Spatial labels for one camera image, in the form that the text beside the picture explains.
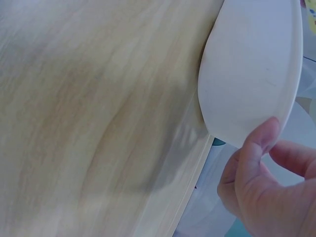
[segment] white plastic piece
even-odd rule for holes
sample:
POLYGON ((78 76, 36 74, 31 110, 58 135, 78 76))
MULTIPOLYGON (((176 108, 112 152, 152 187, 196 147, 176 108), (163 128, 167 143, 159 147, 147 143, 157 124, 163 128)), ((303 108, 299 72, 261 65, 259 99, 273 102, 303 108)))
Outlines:
POLYGON ((198 97, 208 131, 239 148, 271 116, 283 129, 302 58, 298 0, 225 0, 199 72, 198 97))

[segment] finger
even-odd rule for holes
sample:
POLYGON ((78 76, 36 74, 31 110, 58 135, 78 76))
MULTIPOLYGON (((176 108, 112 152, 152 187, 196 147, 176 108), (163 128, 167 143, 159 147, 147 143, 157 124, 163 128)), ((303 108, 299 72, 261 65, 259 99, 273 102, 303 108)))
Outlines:
POLYGON ((228 160, 217 187, 217 193, 226 209, 238 218, 242 218, 235 193, 235 176, 238 167, 239 154, 240 150, 236 151, 228 160))
POLYGON ((228 184, 235 181, 236 171, 238 167, 240 150, 236 151, 228 160, 222 177, 219 181, 220 184, 228 184))
POLYGON ((306 7, 305 0, 301 0, 301 6, 306 7))
POLYGON ((272 148, 270 156, 278 165, 305 179, 316 178, 315 149, 280 141, 272 148))
POLYGON ((275 180, 270 179, 262 172, 261 157, 274 144, 279 135, 279 122, 276 118, 270 118, 257 127, 246 139, 240 150, 240 158, 236 173, 237 197, 242 195, 246 186, 252 185, 256 179, 257 189, 266 189, 275 180))

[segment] fingernail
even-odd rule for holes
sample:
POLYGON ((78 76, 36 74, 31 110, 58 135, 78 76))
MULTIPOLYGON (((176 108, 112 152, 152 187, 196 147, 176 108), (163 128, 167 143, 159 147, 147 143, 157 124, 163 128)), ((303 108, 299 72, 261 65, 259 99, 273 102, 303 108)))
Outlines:
POLYGON ((263 124, 265 126, 265 134, 261 139, 261 148, 263 154, 268 153, 277 142, 279 135, 279 121, 276 117, 268 119, 263 124))

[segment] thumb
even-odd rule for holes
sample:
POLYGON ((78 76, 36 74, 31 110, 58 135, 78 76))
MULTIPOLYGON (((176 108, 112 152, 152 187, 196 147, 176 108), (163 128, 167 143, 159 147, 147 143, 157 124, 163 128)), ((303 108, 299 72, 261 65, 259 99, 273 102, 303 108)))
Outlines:
POLYGON ((279 135, 277 118, 270 118, 257 127, 245 140, 240 150, 236 173, 236 195, 238 200, 252 190, 252 196, 260 195, 276 181, 261 163, 261 157, 272 148, 279 135))

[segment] wooden board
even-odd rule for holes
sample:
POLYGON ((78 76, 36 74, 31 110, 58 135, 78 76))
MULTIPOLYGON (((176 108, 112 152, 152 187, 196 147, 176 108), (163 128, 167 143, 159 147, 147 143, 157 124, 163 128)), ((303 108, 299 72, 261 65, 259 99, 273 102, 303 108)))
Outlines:
POLYGON ((223 0, 0 1, 0 236, 171 236, 212 137, 223 0))

